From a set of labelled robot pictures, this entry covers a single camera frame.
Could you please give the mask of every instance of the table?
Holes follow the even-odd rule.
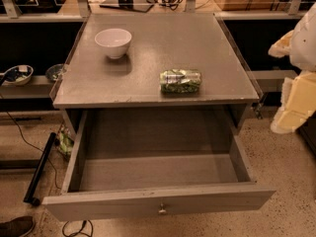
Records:
[[[107,28],[132,33],[122,59],[95,44]],[[162,94],[172,68],[198,69],[199,93]],[[260,208],[274,190],[256,184],[236,127],[258,99],[213,14],[91,15],[54,99],[74,149],[43,204],[59,220]]]

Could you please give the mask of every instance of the white robotic arm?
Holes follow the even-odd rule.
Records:
[[[272,45],[269,55],[289,55],[291,64],[302,70],[293,80],[285,78],[281,107],[271,124],[273,132],[294,132],[316,111],[316,4]]]

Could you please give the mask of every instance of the concrete floor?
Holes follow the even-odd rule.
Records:
[[[276,193],[260,209],[190,215],[166,215],[154,218],[93,220],[93,236],[300,236],[316,235],[316,161],[308,146],[296,134],[277,135],[269,125],[275,111],[263,112],[264,119],[250,115],[240,132],[245,150],[259,184],[276,188]],[[29,143],[44,148],[49,134],[57,132],[62,118],[58,112],[12,113],[13,117],[41,117],[20,121]],[[27,145],[9,117],[0,114],[0,159],[40,158],[41,153]],[[52,149],[49,156],[57,169],[57,184],[62,185],[67,162]],[[23,203],[33,170],[0,171],[0,220],[32,215],[37,223],[29,236],[62,236],[65,222],[58,222],[42,205]],[[54,171],[46,164],[36,198],[57,195]],[[67,234],[80,228],[71,222]]]

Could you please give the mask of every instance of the black shoe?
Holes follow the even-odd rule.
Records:
[[[17,217],[9,222],[0,223],[1,237],[23,237],[32,232],[35,223],[31,216]]]

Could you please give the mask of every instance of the bowl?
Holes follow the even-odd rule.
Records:
[[[45,76],[50,81],[57,81],[58,77],[64,74],[66,71],[66,64],[55,64],[46,70]]]
[[[129,49],[131,33],[124,29],[106,29],[96,35],[95,42],[104,48],[107,57],[119,59]]]
[[[6,74],[7,85],[25,85],[32,77],[34,69],[29,65],[17,65],[9,68]]]

